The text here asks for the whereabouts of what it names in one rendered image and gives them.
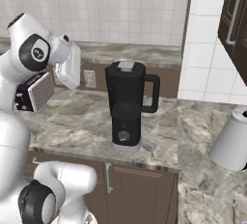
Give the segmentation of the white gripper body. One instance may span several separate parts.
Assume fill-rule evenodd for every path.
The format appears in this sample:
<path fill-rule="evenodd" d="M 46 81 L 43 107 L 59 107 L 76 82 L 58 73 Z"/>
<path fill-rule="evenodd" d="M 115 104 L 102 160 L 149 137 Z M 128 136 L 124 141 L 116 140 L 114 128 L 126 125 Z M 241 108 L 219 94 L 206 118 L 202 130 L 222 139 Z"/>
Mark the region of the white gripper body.
<path fill-rule="evenodd" d="M 75 89 L 80 85 L 81 50 L 72 42 L 69 46 L 69 55 L 63 63 L 57 62 L 55 73 L 59 80 L 69 89 Z"/>

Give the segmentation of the black blender lid grey cap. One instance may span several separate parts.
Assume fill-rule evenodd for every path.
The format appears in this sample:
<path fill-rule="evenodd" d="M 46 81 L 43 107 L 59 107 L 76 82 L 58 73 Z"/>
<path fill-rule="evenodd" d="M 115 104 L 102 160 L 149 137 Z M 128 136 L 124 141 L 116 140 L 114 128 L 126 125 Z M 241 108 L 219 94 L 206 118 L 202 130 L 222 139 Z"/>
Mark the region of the black blender lid grey cap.
<path fill-rule="evenodd" d="M 137 62 L 118 61 L 105 69 L 108 75 L 113 76 L 140 76 L 146 72 L 146 67 Z"/>

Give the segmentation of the black blender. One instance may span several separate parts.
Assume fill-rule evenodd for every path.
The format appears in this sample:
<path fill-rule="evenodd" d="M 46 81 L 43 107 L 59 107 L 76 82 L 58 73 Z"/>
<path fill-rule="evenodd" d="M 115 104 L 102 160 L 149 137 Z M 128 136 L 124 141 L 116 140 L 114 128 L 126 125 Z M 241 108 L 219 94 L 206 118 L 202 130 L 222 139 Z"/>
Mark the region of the black blender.
<path fill-rule="evenodd" d="M 141 147 L 142 113 L 158 109 L 160 78 L 155 74 L 113 76 L 105 73 L 110 115 L 112 117 L 112 148 L 122 152 L 138 152 Z M 143 104 L 145 82 L 151 82 L 151 106 Z"/>

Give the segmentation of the black toaster with grey side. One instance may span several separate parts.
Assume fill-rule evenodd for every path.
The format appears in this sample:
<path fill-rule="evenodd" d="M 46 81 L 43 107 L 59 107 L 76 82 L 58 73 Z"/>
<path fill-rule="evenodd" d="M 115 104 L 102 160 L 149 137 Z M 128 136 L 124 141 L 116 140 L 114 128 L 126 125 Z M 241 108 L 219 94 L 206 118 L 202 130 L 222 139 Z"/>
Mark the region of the black toaster with grey side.
<path fill-rule="evenodd" d="M 54 95 L 54 85 L 49 72 L 39 72 L 21 83 L 15 94 L 17 110 L 39 112 Z"/>

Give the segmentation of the brown base cupboard door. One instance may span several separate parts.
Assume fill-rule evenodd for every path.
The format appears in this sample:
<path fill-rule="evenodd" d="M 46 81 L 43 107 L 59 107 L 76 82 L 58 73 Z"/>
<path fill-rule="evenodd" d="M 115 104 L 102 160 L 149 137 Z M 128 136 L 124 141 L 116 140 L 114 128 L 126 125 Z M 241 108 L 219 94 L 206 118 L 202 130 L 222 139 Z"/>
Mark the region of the brown base cupboard door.
<path fill-rule="evenodd" d="M 56 161 L 62 163 L 73 163 L 80 167 L 91 168 L 93 175 L 92 180 L 87 180 L 81 174 L 75 172 L 72 181 L 77 183 L 77 185 L 83 186 L 81 193 L 83 193 L 85 206 L 96 218 L 97 224 L 108 224 L 107 214 L 105 213 L 106 200 L 104 193 L 103 167 L 101 162 L 77 157 L 61 156 L 58 154 L 29 152 L 24 171 L 25 179 L 28 182 L 34 178 L 35 169 L 38 167 L 37 164 L 32 163 L 34 156 L 39 162 Z"/>
<path fill-rule="evenodd" d="M 112 164 L 109 175 L 109 224 L 177 224 L 175 173 Z"/>

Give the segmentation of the white kettle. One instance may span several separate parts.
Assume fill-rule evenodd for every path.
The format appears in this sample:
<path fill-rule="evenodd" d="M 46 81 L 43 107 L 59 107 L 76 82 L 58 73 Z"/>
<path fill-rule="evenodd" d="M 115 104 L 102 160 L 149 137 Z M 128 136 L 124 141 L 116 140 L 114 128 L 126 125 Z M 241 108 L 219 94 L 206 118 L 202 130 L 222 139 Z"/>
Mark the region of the white kettle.
<path fill-rule="evenodd" d="M 233 171 L 247 166 L 247 107 L 236 107 L 209 152 L 217 165 Z"/>

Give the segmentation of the white wall socket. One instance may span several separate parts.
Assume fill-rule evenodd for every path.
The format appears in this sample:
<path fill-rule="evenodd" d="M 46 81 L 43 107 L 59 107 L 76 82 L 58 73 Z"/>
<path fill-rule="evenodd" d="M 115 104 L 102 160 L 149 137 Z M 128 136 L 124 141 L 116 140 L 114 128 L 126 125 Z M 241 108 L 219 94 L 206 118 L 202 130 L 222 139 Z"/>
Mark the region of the white wall socket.
<path fill-rule="evenodd" d="M 84 70 L 84 79 L 87 88 L 96 87 L 96 72 L 94 70 Z"/>

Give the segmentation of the dark brown wall cupboard door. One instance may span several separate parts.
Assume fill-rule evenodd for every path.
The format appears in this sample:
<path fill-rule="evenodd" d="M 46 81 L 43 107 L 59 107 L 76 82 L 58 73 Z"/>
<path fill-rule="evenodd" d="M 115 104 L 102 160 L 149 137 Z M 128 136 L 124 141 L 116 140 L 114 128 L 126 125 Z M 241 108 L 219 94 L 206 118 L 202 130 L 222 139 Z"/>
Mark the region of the dark brown wall cupboard door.
<path fill-rule="evenodd" d="M 218 28 L 218 39 L 231 58 L 244 84 L 247 86 L 247 0 L 240 0 L 237 10 L 231 35 L 231 39 L 235 41 L 235 45 L 226 44 L 234 3 L 235 0 L 224 0 Z"/>

